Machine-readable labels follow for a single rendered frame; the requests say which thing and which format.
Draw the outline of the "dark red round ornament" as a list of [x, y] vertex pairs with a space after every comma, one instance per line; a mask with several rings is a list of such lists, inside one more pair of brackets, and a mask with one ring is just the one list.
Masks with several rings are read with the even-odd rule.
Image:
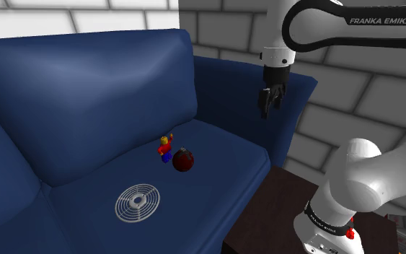
[[185, 147], [181, 147], [173, 155], [172, 165], [177, 171], [180, 172], [186, 172], [190, 170], [194, 165], [193, 154]]

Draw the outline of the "dark brown robot stand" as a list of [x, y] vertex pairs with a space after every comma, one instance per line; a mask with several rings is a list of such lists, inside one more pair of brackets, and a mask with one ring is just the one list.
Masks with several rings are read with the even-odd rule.
[[[317, 186], [273, 166], [224, 239], [221, 254], [306, 254], [294, 217]], [[395, 223], [374, 212], [354, 216], [365, 254], [398, 254]]]

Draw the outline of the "red and yellow toy figure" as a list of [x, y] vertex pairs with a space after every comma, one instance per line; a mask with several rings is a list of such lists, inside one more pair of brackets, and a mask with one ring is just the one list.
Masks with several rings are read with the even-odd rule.
[[157, 152], [161, 156], [161, 160], [163, 163], [168, 163], [172, 159], [172, 154], [171, 154], [171, 141], [173, 140], [173, 134], [171, 133], [169, 137], [167, 136], [162, 136], [160, 138], [160, 146], [157, 149]]

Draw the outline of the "blue sofa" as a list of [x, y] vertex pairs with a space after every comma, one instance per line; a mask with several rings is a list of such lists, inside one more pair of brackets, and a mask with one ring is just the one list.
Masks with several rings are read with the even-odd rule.
[[[0, 254], [220, 254], [316, 84], [292, 74], [264, 120], [262, 68], [195, 56], [184, 30], [0, 39]], [[157, 152], [171, 133], [186, 172]], [[137, 184], [159, 206], [122, 222]]]

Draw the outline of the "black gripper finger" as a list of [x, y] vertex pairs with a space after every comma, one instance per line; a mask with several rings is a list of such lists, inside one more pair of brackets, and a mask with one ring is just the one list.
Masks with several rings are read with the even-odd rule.
[[257, 105], [261, 109], [261, 118], [267, 119], [269, 108], [270, 108], [270, 89], [269, 88], [265, 88], [260, 91]]
[[272, 87], [272, 92], [273, 92], [273, 107], [275, 109], [280, 109], [282, 100], [286, 94], [286, 84], [275, 84]]

